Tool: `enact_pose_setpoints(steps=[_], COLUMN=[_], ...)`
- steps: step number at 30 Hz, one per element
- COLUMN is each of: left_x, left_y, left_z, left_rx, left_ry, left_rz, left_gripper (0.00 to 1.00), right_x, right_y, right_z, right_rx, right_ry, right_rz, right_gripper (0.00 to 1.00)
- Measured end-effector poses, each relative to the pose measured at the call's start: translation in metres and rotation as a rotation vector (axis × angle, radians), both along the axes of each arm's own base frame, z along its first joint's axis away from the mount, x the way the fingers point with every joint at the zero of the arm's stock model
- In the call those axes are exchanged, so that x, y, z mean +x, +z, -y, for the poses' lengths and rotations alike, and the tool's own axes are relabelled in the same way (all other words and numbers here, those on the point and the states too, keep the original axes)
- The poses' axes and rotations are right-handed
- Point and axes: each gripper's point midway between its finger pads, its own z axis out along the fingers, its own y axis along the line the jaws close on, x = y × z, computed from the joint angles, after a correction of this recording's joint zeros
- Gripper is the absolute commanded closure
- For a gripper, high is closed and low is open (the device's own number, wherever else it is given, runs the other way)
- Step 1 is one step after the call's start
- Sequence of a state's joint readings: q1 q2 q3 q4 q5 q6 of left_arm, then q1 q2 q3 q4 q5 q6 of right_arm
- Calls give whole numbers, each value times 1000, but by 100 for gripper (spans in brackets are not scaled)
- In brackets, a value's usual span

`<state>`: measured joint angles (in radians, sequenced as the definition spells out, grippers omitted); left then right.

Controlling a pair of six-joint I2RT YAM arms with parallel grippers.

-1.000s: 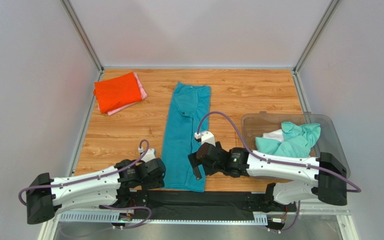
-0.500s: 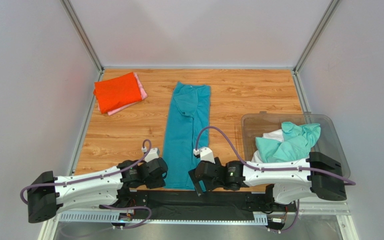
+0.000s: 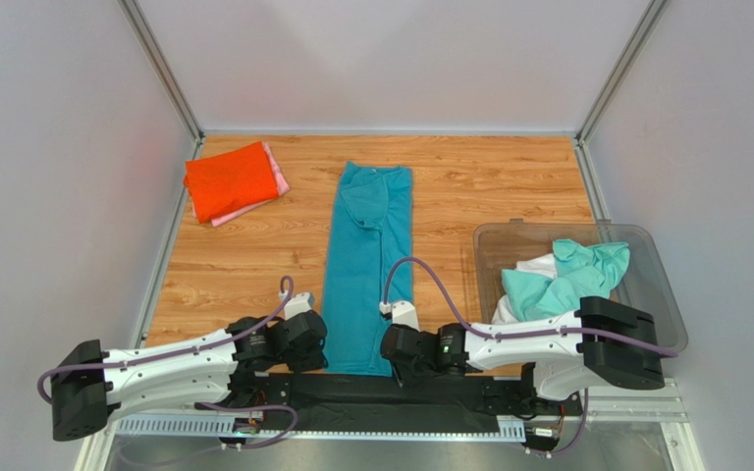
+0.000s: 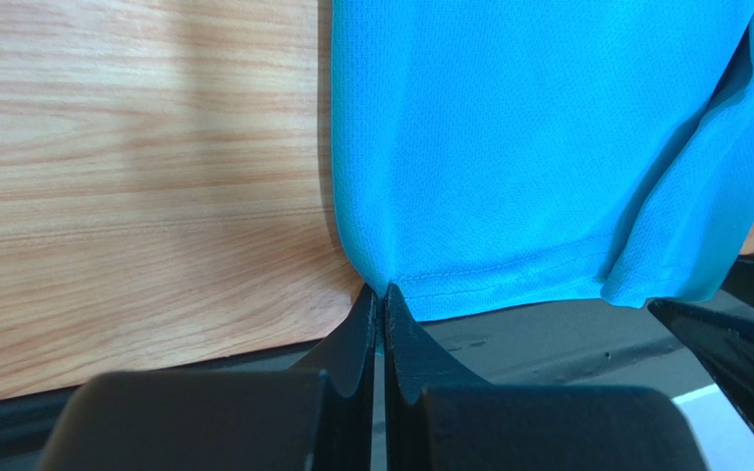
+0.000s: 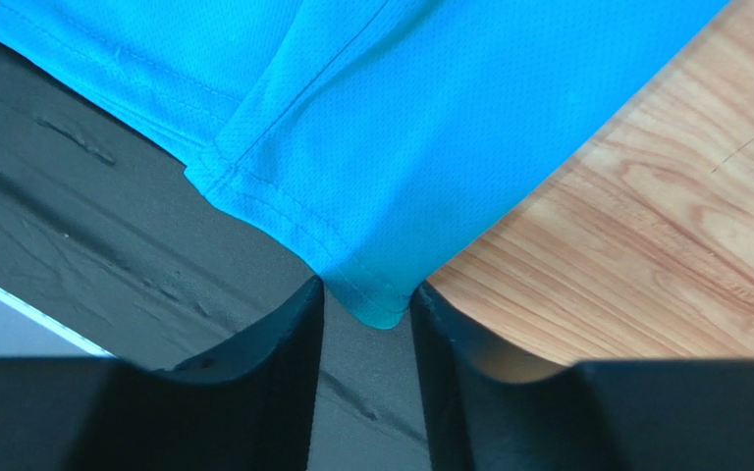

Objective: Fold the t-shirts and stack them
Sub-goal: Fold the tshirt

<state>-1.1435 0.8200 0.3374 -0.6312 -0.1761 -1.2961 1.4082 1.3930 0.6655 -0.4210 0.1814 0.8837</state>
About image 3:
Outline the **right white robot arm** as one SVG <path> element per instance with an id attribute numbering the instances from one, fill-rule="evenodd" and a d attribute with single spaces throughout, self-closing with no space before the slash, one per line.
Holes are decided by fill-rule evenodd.
<path id="1" fill-rule="evenodd" d="M 562 401 L 596 386 L 658 390 L 663 359 L 677 356 L 658 344 L 652 315 L 597 296 L 539 321 L 470 324 L 458 317 L 437 333 L 420 330 L 408 301 L 381 301 L 379 312 L 391 323 L 380 354 L 402 385 L 520 364 L 529 395 Z"/>

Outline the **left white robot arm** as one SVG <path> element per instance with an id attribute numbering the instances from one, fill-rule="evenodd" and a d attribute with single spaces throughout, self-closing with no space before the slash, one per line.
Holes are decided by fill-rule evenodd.
<path id="1" fill-rule="evenodd" d="M 52 437 L 79 440 L 151 409 L 256 405 L 258 374 L 277 365 L 293 373 L 325 368 L 326 336 L 320 315 L 308 310 L 267 325 L 244 318 L 197 339 L 143 349 L 84 341 L 40 382 L 50 387 Z"/>

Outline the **teal blue t-shirt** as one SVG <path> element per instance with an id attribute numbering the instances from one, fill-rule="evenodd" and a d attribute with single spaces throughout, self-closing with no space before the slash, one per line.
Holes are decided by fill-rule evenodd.
<path id="1" fill-rule="evenodd" d="M 413 298 L 410 267 L 392 268 L 411 253 L 410 168 L 348 162 L 334 200 L 322 293 L 328 373 L 391 376 L 380 354 L 391 323 L 379 304 L 384 295 Z"/>

